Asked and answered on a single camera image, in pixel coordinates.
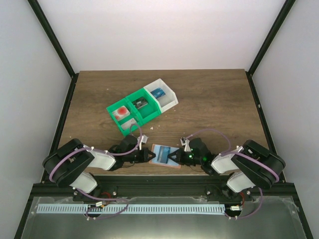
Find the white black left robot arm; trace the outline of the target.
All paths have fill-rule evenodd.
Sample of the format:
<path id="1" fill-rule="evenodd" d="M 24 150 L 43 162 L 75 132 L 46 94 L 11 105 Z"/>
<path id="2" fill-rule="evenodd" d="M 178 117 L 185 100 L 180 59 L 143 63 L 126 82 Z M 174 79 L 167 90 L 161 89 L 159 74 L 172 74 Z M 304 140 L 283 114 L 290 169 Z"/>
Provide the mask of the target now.
<path id="1" fill-rule="evenodd" d="M 148 148 L 143 148 L 147 137 L 127 135 L 118 145 L 109 150 L 97 150 L 84 145 L 79 139 L 72 139 L 49 156 L 42 165 L 49 174 L 49 180 L 60 188 L 72 187 L 84 192 L 90 201 L 97 201 L 102 195 L 97 179 L 87 168 L 99 168 L 105 171 L 115 171 L 124 163 L 146 163 L 156 157 Z"/>

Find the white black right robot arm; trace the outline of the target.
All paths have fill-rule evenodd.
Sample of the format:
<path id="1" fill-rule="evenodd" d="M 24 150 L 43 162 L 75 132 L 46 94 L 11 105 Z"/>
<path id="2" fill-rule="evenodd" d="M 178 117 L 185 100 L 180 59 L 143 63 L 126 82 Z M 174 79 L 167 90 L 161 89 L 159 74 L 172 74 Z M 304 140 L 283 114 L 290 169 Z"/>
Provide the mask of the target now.
<path id="1" fill-rule="evenodd" d="M 279 175 L 286 167 L 276 153 L 249 139 L 234 150 L 213 154 L 201 138 L 182 138 L 183 148 L 167 157 L 179 165 L 196 166 L 208 175 L 217 176 L 232 172 L 221 194 L 228 201 L 234 200 L 245 189 L 258 187 L 270 189 L 279 182 Z"/>

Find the green front plastic bin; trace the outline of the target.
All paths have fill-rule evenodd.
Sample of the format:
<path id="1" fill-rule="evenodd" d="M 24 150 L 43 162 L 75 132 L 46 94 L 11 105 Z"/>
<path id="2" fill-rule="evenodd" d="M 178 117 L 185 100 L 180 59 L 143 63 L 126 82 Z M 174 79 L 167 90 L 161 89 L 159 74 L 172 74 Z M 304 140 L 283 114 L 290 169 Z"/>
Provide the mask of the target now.
<path id="1" fill-rule="evenodd" d="M 136 106 L 136 100 L 129 97 L 125 97 L 106 107 L 106 110 L 124 136 L 130 134 L 131 125 L 135 123 L 139 126 L 144 125 L 142 115 Z M 137 126 L 132 126 L 131 131 L 136 129 L 138 129 Z"/>

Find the white red credit card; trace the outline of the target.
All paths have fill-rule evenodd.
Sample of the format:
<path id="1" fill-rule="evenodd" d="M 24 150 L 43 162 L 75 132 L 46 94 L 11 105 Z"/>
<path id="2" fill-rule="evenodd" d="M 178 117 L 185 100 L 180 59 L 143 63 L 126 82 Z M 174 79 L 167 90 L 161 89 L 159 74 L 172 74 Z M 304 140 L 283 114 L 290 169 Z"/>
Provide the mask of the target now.
<path id="1" fill-rule="evenodd" d="M 121 128 L 122 128 L 122 130 L 127 130 L 127 129 L 130 129 L 131 125 L 136 124 L 136 123 L 137 123 L 137 121 L 134 118 L 132 118 L 132 119 L 128 120 L 127 122 L 123 123 L 121 125 Z"/>

